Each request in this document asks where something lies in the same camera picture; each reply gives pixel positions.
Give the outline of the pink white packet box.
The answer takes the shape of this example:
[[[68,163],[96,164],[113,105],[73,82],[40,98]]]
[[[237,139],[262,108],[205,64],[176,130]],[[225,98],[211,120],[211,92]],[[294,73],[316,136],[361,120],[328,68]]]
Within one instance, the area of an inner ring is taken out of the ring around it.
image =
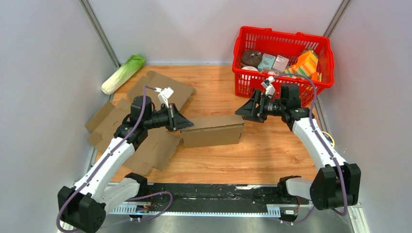
[[[288,58],[278,55],[274,61],[274,64],[272,65],[271,70],[282,73],[288,67],[288,64],[289,64]]]

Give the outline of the cardboard sheet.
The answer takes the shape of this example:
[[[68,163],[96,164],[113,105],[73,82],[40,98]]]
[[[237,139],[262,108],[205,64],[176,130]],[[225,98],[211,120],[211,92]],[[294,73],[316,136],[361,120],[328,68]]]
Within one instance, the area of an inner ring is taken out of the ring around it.
[[[95,149],[98,151],[106,150],[116,129],[130,113],[133,99],[142,94],[144,85],[160,88],[170,87],[173,94],[169,98],[169,102],[175,103],[178,110],[181,110],[195,90],[188,84],[155,71],[148,71],[127,93],[125,99],[121,99],[116,105],[110,101],[106,102],[85,124],[91,133],[88,140]],[[180,136],[168,132],[163,127],[149,130],[148,137],[123,165],[140,175],[146,175],[152,168],[164,170],[180,141]]]

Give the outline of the red plastic basket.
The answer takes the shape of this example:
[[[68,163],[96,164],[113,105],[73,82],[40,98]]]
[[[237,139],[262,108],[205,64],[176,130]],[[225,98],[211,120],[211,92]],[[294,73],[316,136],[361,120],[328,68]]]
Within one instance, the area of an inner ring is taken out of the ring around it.
[[[249,98],[265,91],[262,82],[274,77],[274,97],[283,83],[296,83],[303,106],[334,84],[334,59],[330,40],[304,33],[276,32],[270,28],[242,26],[234,45],[232,71],[235,94]]]

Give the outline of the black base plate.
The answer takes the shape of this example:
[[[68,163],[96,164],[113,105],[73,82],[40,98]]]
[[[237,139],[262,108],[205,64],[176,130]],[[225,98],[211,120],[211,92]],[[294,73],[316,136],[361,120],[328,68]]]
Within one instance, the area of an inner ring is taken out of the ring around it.
[[[170,204],[164,215],[275,217],[311,207],[307,199],[282,196],[276,185],[150,183],[148,191],[162,194],[124,202],[112,213],[154,215]]]

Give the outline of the aluminium frame rail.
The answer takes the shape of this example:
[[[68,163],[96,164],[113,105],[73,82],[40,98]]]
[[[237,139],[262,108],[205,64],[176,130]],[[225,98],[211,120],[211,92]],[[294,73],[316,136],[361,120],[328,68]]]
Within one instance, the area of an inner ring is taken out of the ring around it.
[[[298,210],[309,205],[317,210],[347,214],[357,206],[359,189],[351,185],[316,184],[308,191],[290,194],[286,178],[276,185],[148,183],[130,174],[111,187],[83,183],[59,191],[58,222],[86,233],[101,228],[108,214],[124,214],[145,220],[161,215],[275,217],[290,225],[298,223]]]

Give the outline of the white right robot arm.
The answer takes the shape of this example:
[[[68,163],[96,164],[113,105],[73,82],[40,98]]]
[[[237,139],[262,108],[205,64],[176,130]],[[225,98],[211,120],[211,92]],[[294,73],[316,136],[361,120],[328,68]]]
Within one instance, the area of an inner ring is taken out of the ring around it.
[[[281,178],[277,189],[281,202],[290,203],[298,196],[310,200],[317,210],[336,211],[342,207],[341,215],[349,206],[358,203],[361,169],[356,163],[348,163],[330,145],[319,129],[312,110],[302,107],[297,84],[282,84],[278,99],[255,90],[235,114],[258,123],[263,123],[268,116],[281,117],[303,143],[318,169],[313,180],[300,176]]]

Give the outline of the napa cabbage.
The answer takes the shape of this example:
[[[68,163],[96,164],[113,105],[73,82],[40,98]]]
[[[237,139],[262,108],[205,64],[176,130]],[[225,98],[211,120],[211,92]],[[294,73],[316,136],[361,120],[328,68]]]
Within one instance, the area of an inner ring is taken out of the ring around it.
[[[116,72],[114,72],[102,85],[101,91],[106,95],[113,94],[125,84],[146,63],[141,55],[132,55]]]

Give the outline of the orange yellow striped box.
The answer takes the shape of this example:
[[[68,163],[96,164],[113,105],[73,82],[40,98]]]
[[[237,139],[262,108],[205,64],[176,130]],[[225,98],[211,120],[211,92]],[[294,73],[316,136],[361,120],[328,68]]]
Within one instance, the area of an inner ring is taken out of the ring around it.
[[[309,77],[312,81],[320,82],[322,74],[317,71],[319,57],[316,52],[310,48],[303,51],[294,65],[284,70],[285,74],[300,74]]]

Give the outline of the yellow blue tape roll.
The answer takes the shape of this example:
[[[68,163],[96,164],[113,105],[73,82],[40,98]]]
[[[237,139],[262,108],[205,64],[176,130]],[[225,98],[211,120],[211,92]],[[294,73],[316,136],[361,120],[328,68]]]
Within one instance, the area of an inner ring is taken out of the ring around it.
[[[326,131],[322,131],[322,134],[324,135],[324,137],[326,138],[326,140],[329,142],[329,144],[334,148],[335,147],[335,140],[334,138],[331,136],[331,134],[329,134]]]

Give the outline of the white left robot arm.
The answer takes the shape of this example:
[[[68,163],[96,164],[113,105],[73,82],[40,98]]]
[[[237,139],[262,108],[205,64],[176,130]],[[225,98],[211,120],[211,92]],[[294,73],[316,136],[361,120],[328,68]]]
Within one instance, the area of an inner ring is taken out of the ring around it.
[[[77,230],[95,233],[106,216],[124,201],[131,198],[145,200],[149,189],[143,185],[144,179],[135,173],[110,189],[106,187],[122,164],[148,137],[149,130],[164,127],[173,132],[194,125],[174,103],[163,103],[160,110],[156,110],[148,96],[135,97],[130,108],[130,113],[115,131],[97,163],[73,187],[63,186],[58,192],[56,225],[61,232],[67,232],[61,226],[64,222],[74,227],[73,233]]]

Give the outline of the teal packet box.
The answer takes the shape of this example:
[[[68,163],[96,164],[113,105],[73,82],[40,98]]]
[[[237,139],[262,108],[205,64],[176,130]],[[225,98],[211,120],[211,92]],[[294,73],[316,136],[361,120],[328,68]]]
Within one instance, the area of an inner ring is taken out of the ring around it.
[[[263,70],[271,70],[273,68],[273,65],[275,63],[276,56],[270,55],[267,53],[264,53],[262,55],[262,60],[259,63],[257,69],[259,72],[262,72]]]

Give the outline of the brown round container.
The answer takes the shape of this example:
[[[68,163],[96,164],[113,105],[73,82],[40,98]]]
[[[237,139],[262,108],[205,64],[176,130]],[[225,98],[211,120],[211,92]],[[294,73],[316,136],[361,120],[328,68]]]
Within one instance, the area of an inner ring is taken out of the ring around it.
[[[251,66],[257,68],[262,61],[262,52],[258,50],[245,50],[240,58],[242,66]]]

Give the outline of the brown cardboard box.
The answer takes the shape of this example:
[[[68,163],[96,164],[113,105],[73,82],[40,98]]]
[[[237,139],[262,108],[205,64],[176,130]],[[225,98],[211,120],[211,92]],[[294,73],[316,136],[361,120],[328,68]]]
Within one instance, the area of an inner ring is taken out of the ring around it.
[[[200,148],[238,144],[244,120],[238,115],[193,118],[192,127],[181,130],[185,148]]]

